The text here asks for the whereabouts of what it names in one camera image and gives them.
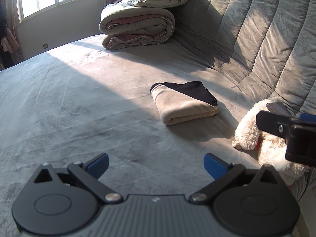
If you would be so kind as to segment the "beige black raglan sweatshirt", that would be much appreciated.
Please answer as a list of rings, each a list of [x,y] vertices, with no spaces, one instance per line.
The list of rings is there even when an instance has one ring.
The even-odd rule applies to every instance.
[[[150,94],[167,126],[218,113],[217,99],[200,81],[157,82],[151,86]]]

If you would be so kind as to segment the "dark hanging clothes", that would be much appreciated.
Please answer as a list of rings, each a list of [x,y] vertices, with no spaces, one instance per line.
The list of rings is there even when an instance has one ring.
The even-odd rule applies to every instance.
[[[13,67],[21,61],[20,45],[7,27],[7,19],[1,8],[1,70]]]

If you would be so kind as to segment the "quilted beige headboard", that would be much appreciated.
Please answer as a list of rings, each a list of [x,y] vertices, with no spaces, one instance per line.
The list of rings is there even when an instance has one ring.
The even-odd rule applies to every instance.
[[[231,146],[255,105],[282,101],[294,116],[315,113],[315,0],[189,0],[174,14],[171,79],[202,81],[220,110],[169,127],[190,193],[207,181],[207,152],[258,166],[253,148]]]

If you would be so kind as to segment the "dark remote on plush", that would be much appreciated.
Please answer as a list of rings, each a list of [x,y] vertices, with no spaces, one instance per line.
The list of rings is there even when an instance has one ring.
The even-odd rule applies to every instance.
[[[269,112],[274,113],[276,115],[291,117],[290,111],[282,102],[272,102],[267,103],[266,108]]]

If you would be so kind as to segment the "grey bed sheet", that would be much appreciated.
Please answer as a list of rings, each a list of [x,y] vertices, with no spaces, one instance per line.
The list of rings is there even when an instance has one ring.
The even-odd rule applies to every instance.
[[[108,187],[127,194],[189,195],[211,182],[203,158],[258,168],[232,139],[253,103],[176,40],[116,51],[96,35],[1,71],[1,236],[16,236],[11,206],[44,162],[64,167],[106,152]],[[166,126],[150,94],[157,82],[200,81],[219,112]]]

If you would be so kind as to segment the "folded beige pink comforter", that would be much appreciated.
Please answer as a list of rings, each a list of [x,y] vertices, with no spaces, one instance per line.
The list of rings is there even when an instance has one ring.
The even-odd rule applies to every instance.
[[[155,45],[173,35],[175,18],[163,8],[113,3],[103,8],[99,30],[104,34],[102,45],[108,50]]]

